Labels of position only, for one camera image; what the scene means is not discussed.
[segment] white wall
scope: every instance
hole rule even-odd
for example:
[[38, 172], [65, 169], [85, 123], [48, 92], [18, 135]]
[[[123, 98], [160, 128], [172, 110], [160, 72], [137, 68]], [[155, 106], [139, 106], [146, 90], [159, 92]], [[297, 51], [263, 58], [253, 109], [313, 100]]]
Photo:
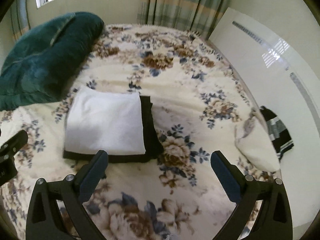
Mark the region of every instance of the white wall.
[[303, 0], [231, 0], [229, 6], [282, 37], [320, 78], [320, 26]]
[[8, 11], [0, 22], [0, 70], [10, 50], [13, 48], [13, 32], [10, 12]]
[[136, 23], [139, 5], [140, 0], [53, 0], [37, 8], [36, 0], [27, 0], [31, 28], [74, 11], [97, 14], [105, 24]]

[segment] dark green cushion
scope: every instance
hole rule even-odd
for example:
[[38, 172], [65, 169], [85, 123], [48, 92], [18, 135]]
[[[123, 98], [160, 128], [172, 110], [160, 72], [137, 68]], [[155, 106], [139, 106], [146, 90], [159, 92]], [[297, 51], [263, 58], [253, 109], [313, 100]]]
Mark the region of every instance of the dark green cushion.
[[0, 76], [0, 111], [60, 101], [103, 29], [87, 12], [69, 13], [23, 35], [7, 56]]

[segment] screw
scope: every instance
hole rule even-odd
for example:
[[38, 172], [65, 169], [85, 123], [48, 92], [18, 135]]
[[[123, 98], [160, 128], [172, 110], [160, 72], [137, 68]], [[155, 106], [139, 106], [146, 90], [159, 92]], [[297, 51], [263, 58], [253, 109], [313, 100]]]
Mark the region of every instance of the screw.
[[44, 179], [38, 179], [38, 180], [37, 180], [37, 184], [38, 184], [38, 185], [41, 185], [42, 183], [44, 183]]
[[253, 177], [252, 177], [251, 175], [246, 175], [246, 176], [245, 176], [245, 179], [246, 179], [247, 181], [253, 181]]
[[68, 176], [66, 176], [66, 181], [72, 181], [74, 179], [74, 175], [70, 174]]
[[279, 179], [279, 178], [276, 178], [276, 184], [281, 185], [281, 184], [282, 184], [282, 180], [281, 180], [281, 179]]

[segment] bed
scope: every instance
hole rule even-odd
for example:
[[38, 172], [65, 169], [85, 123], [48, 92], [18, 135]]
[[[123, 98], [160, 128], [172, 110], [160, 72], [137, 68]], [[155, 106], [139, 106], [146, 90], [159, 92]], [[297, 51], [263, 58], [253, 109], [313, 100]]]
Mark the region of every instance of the bed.
[[[163, 154], [148, 163], [109, 164], [105, 178], [84, 204], [107, 239], [164, 240], [170, 235], [212, 239], [235, 207], [210, 166], [215, 150], [257, 180], [280, 177], [257, 170], [237, 150], [235, 125], [257, 106], [227, 59], [195, 33], [107, 25], [81, 68], [61, 102], [0, 112], [0, 143], [20, 129], [29, 136], [15, 157], [18, 175], [0, 188], [19, 239], [25, 239], [36, 180], [61, 180], [85, 164], [62, 158], [65, 117], [81, 86], [150, 95], [154, 125], [164, 146]], [[259, 205], [242, 237], [250, 231]], [[59, 206], [67, 229], [76, 236], [63, 203]]]

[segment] striped curtain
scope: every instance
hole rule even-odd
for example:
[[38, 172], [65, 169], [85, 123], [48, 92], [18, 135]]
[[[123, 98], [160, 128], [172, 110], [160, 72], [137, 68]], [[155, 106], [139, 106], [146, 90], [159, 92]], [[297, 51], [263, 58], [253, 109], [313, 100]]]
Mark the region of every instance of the striped curtain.
[[141, 0], [138, 23], [199, 32], [209, 38], [228, 0]]
[[17, 41], [30, 29], [27, 0], [15, 0], [10, 7], [13, 40]]

